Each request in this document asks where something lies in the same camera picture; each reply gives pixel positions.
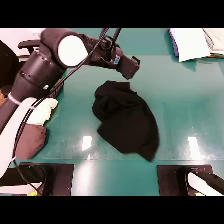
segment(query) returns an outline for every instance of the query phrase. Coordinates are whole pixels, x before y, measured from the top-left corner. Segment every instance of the teal tabletop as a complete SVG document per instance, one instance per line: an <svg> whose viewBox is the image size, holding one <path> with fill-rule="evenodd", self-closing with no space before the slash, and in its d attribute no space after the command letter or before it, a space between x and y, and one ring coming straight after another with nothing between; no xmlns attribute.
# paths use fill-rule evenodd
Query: teal tabletop
<svg viewBox="0 0 224 224"><path fill-rule="evenodd" d="M72 29L95 37L101 31ZM157 121L160 146L154 161L121 154L99 136L94 92L107 80L127 80L116 71L89 66L65 82L46 124L47 143L31 161L74 163L72 195L159 195L157 164L211 164L224 178L223 59L178 62L163 28L124 28L117 42L125 54L141 60L129 81ZM88 149L83 147L87 138L92 139Z"/></svg>

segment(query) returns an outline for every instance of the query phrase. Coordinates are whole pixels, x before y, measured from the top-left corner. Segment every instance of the black cable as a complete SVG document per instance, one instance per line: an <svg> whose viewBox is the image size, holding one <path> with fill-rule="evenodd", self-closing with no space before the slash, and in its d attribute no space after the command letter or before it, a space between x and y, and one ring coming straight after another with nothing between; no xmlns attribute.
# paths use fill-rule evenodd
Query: black cable
<svg viewBox="0 0 224 224"><path fill-rule="evenodd" d="M76 72L83 64L85 64L85 62L91 57L91 55L93 54L93 52L96 50L96 48L98 47L98 45L100 44L100 42L102 41L102 39L105 37L105 34L107 33L109 28L103 28L101 33L100 33L100 36L99 36L99 40L98 42L96 43L96 45L93 47L92 51L77 65L75 66L75 68L70 71L68 73L68 75L66 77L64 77L63 79L61 79L50 91L49 93L41 98L40 100L36 100L32 106L34 108L36 108L41 102L43 102L43 100L45 100L51 93L53 93L65 80L67 80L74 72ZM16 148L17 148L17 145L18 145L18 142L19 142L19 139L22 135L22 132L23 132L23 129L25 127L25 124L30 116L30 114L33 112L33 109L29 109L26 113L26 115L24 116L21 124L20 124L20 127L17 131L17 135L16 135L16 139L15 139L15 144L14 144L14 148L13 148L13 154L15 155L15 151L16 151ZM37 190L36 187L34 187L29 181L26 180L26 178L24 178L23 174L21 173L20 169L19 169L19 166L17 165L16 161L13 160L14 162L14 165L16 167L16 169L18 170L19 174L21 175L21 177L23 178L24 181L26 181L27 184L29 184L31 187L33 187L41 196L42 194Z"/></svg>

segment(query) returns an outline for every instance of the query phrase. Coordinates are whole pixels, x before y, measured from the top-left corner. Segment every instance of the robotic arm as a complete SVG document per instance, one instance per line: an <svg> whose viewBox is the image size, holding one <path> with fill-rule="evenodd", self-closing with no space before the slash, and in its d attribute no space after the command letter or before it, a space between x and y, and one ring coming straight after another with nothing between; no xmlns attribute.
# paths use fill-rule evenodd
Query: robotic arm
<svg viewBox="0 0 224 224"><path fill-rule="evenodd" d="M84 62L85 65L115 69L126 79L131 79L138 71L140 61L126 57L116 44L121 28L116 30L113 38L105 35L107 30L104 28L98 39L67 28L47 28L41 33L39 51L33 51L20 69L11 93L0 107L0 177L4 174L1 170L7 169L12 158L11 148L15 142L15 130L17 132L19 128L18 120L21 123L29 109L19 112L18 107L30 107L35 100L46 97L67 68L81 66ZM14 129L14 136L10 138L9 126Z"/></svg>

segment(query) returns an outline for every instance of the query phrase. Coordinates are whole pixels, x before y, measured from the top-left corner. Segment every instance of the paper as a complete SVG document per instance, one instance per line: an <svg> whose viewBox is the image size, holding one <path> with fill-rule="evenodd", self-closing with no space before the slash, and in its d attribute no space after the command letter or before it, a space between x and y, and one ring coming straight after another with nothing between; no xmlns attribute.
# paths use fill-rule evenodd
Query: paper
<svg viewBox="0 0 224 224"><path fill-rule="evenodd" d="M179 52L179 62L210 56L202 28L172 28Z"/></svg>

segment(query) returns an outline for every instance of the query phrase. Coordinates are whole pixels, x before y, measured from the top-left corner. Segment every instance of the cable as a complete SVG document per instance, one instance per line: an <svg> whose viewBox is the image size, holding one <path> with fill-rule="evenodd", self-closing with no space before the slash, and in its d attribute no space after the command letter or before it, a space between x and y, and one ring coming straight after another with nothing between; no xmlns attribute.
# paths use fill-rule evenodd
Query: cable
<svg viewBox="0 0 224 224"><path fill-rule="evenodd" d="M76 72L83 64L85 64L85 62L91 57L91 55L93 54L93 52L96 50L96 48L99 46L100 42L102 41L102 39L105 37L105 34L107 33L107 31L109 30L109 28L103 28L101 33L100 33L100 36L99 36L99 40L98 42L95 44L95 46L93 47L93 49L90 51L90 53L87 55L87 57L85 57L78 65L75 66L75 68L70 71L68 73L68 75L66 77L64 77L63 79L61 79L50 91L49 93L41 98L40 100L36 100L32 106L34 108L36 108L41 102L43 102L43 100L45 100L51 93L53 93L63 82L65 82L65 80L67 80L74 72ZM21 124L20 124L20 127L17 131L17 135L16 135L16 139L15 139L15 144L14 144L14 148L13 148L13 155L15 155L15 151L16 151L16 148L17 148L17 145L18 145L18 142L19 142L19 139L22 135L22 132L23 132L23 129L25 127L25 124L30 116L30 114L33 112L33 109L29 109L28 112L26 113L26 115L24 116ZM26 181L27 184L29 184L31 187L33 187L41 196L42 194L37 190L36 187L34 187L29 181L26 180L26 178L24 178L23 174L21 173L20 169L19 169L19 166L17 165L16 161L14 160L14 165L17 169L17 171L19 172L19 174L21 175L21 177L23 178L24 181Z"/></svg>

